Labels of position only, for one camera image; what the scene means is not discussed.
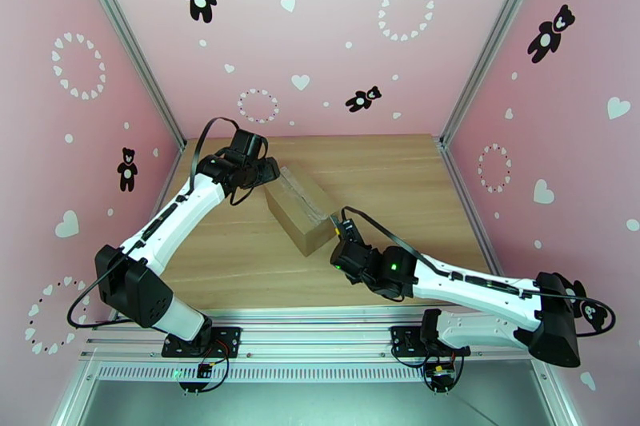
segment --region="wooden tabletop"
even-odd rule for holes
[[[201,157],[229,143],[207,140]],[[194,146],[189,141],[167,200],[188,179]],[[489,272],[431,136],[270,137],[269,155],[281,167],[298,162],[340,206],[368,213],[419,251]],[[393,244],[354,219],[367,243],[381,251]],[[162,279],[203,310],[392,304],[363,284],[352,286],[329,264],[337,243],[303,257],[256,188],[239,206],[224,202],[206,215]]]

